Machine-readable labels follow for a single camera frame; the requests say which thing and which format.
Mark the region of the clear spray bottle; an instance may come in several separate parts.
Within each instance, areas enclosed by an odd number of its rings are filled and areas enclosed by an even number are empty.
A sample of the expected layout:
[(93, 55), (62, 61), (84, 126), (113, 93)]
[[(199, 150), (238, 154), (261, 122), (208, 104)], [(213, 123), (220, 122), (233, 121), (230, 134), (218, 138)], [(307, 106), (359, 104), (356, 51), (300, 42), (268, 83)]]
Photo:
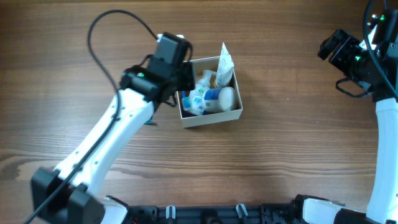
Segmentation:
[(205, 110), (202, 98), (204, 93), (210, 89), (210, 80), (216, 72), (211, 70), (204, 70), (202, 79), (199, 79), (198, 83), (195, 84), (194, 90), (190, 91), (190, 112), (196, 116), (201, 116)]

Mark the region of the white lidded round jar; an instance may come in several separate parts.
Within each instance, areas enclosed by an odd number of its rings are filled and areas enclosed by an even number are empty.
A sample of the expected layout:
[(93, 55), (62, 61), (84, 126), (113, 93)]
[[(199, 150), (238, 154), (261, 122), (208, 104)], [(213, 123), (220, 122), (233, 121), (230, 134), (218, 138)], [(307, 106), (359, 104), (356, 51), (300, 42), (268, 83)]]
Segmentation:
[(207, 113), (223, 113), (235, 110), (238, 99), (232, 87), (214, 88), (204, 93), (202, 103)]

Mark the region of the white squeeze tube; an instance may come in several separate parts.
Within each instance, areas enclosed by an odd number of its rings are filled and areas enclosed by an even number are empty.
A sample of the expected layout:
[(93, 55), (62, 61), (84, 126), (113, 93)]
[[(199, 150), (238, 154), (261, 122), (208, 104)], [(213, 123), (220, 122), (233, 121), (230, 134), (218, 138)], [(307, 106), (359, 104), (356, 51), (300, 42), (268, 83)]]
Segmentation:
[(229, 86), (229, 83), (233, 76), (234, 62), (229, 54), (225, 43), (221, 48), (221, 53), (218, 62), (218, 69), (216, 72), (215, 84), (218, 88), (224, 88)]

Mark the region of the blue disposable razor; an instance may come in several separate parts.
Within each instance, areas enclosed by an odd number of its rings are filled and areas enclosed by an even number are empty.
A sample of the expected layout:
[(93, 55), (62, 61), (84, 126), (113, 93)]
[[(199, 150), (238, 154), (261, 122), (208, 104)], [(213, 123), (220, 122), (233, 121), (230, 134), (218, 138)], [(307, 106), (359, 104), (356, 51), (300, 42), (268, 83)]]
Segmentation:
[(145, 125), (155, 125), (153, 119), (147, 120), (144, 124), (145, 124)]

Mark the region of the blue white toothbrush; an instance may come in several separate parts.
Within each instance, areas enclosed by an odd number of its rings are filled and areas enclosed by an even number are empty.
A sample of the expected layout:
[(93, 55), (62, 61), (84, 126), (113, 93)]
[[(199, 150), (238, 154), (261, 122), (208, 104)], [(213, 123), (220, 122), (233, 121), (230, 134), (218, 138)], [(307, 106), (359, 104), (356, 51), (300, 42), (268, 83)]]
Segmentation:
[(182, 106), (184, 111), (189, 112), (191, 109), (190, 99), (186, 96), (186, 91), (182, 91)]

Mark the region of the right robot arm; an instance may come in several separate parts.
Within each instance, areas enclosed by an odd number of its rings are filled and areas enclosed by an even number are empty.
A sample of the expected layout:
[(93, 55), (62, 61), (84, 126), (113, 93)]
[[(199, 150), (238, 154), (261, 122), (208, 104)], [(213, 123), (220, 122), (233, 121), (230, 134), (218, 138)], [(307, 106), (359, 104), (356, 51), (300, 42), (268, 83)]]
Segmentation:
[(298, 195), (294, 219), (305, 223), (397, 223), (397, 11), (385, 9), (365, 23), (363, 41), (337, 29), (320, 45), (318, 56), (343, 72), (338, 83), (351, 81), (372, 95), (376, 104), (378, 149), (376, 175), (366, 212), (324, 198)]

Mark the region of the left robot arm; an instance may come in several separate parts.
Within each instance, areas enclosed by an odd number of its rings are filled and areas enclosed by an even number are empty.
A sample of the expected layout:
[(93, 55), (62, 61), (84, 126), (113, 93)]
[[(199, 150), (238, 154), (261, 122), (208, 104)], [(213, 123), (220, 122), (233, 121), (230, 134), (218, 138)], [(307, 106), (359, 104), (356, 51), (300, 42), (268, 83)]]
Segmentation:
[(30, 187), (34, 212), (49, 223), (126, 223), (129, 207), (106, 197), (98, 199), (104, 178), (137, 131), (169, 102), (176, 91), (192, 90), (195, 82), (193, 47), (181, 35), (165, 32), (157, 37), (147, 67), (125, 70), (104, 115), (83, 142), (53, 171), (38, 169)]

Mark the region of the white cardboard box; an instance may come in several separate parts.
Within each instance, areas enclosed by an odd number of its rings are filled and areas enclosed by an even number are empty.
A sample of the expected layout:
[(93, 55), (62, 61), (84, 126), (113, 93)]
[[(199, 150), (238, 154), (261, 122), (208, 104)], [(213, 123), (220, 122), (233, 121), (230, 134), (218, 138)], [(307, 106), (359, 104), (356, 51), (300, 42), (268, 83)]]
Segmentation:
[[(195, 60), (191, 60), (193, 67), (196, 72), (196, 79), (199, 79), (203, 76), (204, 70), (212, 70), (216, 71), (219, 63), (219, 56), (217, 57), (208, 57), (208, 58), (199, 58)], [(194, 126), (201, 126), (206, 124), (220, 123), (225, 121), (232, 121), (239, 119), (241, 113), (243, 112), (243, 104), (241, 100), (241, 95), (239, 92), (238, 81), (236, 79), (235, 71), (233, 71), (233, 77), (230, 82), (230, 87), (234, 88), (237, 96), (237, 107), (235, 110), (222, 112), (222, 113), (213, 113), (213, 114), (205, 114), (201, 116), (194, 116), (183, 109), (182, 104), (182, 92), (178, 91), (177, 95), (177, 103), (180, 110), (180, 120), (183, 128), (190, 128)]]

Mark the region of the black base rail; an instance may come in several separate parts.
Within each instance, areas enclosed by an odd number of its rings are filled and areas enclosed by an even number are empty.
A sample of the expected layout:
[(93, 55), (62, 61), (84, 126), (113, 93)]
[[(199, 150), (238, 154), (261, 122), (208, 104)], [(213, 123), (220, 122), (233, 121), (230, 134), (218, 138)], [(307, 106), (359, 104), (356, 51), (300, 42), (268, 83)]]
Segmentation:
[(249, 206), (167, 207), (131, 206), (123, 221), (128, 224), (285, 224), (300, 223), (287, 203)]

